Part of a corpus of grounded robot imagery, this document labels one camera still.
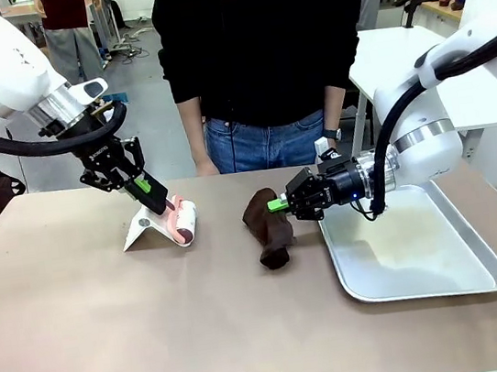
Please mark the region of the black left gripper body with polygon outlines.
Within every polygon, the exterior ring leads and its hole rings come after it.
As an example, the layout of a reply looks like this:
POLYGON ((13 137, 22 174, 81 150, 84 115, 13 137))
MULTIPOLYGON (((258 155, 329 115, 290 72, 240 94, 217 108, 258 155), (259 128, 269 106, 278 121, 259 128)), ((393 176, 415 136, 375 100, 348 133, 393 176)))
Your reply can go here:
POLYGON ((83 164, 80 181, 106 178, 113 171, 128 174, 126 152, 118 137, 100 139, 75 149, 72 154, 83 164))

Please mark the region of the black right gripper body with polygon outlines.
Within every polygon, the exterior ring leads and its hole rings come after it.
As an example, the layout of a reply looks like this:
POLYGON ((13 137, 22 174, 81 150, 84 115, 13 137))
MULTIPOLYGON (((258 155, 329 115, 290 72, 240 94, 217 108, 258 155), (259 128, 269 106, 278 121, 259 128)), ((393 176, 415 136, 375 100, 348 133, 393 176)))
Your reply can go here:
POLYGON ((358 163, 352 159, 324 161, 319 164, 316 174, 308 167, 304 171, 307 177, 306 205, 310 207, 312 216, 323 215, 323 210, 332 205, 346 205, 366 196, 358 163))

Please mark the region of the person's right hand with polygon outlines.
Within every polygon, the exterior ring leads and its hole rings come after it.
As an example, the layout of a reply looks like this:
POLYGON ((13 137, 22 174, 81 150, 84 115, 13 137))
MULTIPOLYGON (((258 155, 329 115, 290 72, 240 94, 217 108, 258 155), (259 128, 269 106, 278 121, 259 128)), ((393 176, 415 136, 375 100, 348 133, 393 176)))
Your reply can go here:
POLYGON ((198 176, 205 177, 218 175, 220 173, 214 162, 208 157, 196 159, 194 161, 194 165, 198 176))

